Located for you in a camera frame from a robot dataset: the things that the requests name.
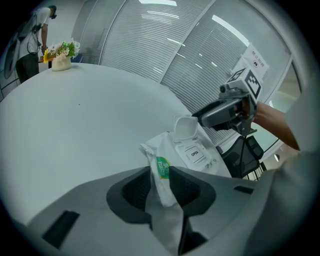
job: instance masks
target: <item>white plastic package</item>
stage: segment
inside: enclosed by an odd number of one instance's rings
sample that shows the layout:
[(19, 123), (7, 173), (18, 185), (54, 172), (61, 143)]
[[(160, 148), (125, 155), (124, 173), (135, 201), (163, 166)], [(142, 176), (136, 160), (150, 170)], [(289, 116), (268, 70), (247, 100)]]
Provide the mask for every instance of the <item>white plastic package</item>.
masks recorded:
[(164, 207), (177, 200), (170, 189), (169, 167), (203, 171), (212, 166), (213, 158), (197, 137), (198, 119), (175, 116), (174, 132), (163, 132), (141, 144), (150, 162), (156, 189)]

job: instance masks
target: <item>white table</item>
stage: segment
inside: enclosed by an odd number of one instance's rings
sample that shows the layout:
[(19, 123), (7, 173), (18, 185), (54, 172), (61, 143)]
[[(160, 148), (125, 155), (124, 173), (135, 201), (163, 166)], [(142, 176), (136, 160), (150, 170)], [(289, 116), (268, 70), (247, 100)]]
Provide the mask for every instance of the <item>white table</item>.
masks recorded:
[[(140, 144), (173, 130), (190, 112), (167, 87), (92, 64), (50, 69), (0, 103), (0, 189), (13, 218), (27, 224), (82, 183), (149, 165)], [(201, 139), (229, 171), (202, 128)]]

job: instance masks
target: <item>white flower pot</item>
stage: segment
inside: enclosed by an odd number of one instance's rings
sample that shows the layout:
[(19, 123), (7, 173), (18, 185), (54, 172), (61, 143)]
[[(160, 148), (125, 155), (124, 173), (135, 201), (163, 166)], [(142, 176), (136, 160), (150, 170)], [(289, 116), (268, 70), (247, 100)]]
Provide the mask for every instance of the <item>white flower pot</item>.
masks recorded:
[(54, 58), (52, 60), (52, 71), (62, 71), (62, 70), (68, 70), (71, 68), (71, 57), (66, 57), (65, 59), (57, 59)]

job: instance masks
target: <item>green label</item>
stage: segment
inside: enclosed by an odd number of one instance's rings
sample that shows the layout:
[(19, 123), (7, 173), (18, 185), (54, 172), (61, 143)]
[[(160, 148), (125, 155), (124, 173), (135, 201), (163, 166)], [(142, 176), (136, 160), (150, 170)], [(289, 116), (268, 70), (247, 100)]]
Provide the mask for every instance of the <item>green label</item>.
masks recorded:
[(156, 166), (158, 167), (158, 173), (161, 179), (169, 179), (169, 167), (170, 163), (164, 157), (156, 157)]

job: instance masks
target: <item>flower arrangement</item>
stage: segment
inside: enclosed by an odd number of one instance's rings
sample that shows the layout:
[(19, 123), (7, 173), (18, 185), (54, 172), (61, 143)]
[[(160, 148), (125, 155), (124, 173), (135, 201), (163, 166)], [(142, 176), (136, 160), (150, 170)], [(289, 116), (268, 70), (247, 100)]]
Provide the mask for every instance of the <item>flower arrangement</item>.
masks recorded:
[(47, 63), (51, 56), (55, 56), (57, 61), (62, 61), (67, 57), (77, 57), (80, 50), (80, 43), (71, 38), (71, 42), (62, 42), (50, 46), (45, 50), (43, 63)]

